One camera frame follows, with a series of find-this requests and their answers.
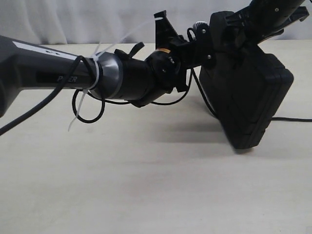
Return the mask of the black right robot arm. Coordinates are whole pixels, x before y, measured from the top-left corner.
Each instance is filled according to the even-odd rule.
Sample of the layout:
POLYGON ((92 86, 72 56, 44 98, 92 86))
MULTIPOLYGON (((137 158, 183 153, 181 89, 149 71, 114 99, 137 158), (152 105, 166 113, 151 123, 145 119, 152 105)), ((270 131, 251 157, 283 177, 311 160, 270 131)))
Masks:
POLYGON ((309 17, 302 4, 302 0, 253 0, 225 17, 224 43, 239 50, 283 34, 286 27, 309 17))

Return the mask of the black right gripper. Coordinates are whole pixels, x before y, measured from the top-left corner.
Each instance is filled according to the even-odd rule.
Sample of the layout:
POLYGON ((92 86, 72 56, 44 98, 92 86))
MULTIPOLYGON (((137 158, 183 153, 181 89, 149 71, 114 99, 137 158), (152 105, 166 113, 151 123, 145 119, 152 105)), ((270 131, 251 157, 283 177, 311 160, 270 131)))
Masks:
POLYGON ((234 53, 245 44, 259 44, 281 35, 286 27, 309 16, 302 4, 302 0, 251 1, 247 7, 225 17, 223 51, 234 53))

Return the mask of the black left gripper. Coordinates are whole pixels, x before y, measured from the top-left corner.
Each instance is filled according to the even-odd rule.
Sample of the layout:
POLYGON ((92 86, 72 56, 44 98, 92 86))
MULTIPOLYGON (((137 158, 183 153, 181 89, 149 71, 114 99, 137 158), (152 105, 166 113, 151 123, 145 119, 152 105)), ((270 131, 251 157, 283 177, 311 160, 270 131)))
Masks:
POLYGON ((215 52, 211 38, 177 36, 163 44, 157 44, 155 51, 147 58, 160 87, 159 94, 152 97, 151 104, 170 106, 182 101, 188 94, 194 76, 194 68, 202 65, 215 66, 215 52), (183 95, 171 102, 158 102, 164 94, 173 89, 183 95))

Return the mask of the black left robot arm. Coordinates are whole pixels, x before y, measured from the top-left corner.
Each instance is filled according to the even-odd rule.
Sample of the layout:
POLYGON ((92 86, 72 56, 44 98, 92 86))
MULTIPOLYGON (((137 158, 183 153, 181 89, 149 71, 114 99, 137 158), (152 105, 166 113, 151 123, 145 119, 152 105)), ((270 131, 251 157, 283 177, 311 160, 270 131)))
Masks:
MULTIPOLYGON (((141 48, 137 44, 130 53, 117 49, 99 53, 97 61, 80 62, 65 88, 89 88, 97 98, 120 99, 141 108, 173 89, 186 91, 188 69, 216 65, 213 45, 201 39, 173 38, 157 45, 145 60, 135 59, 141 48)), ((0 113, 5 114, 22 90, 55 88, 75 59, 74 54, 1 37, 0 113)))

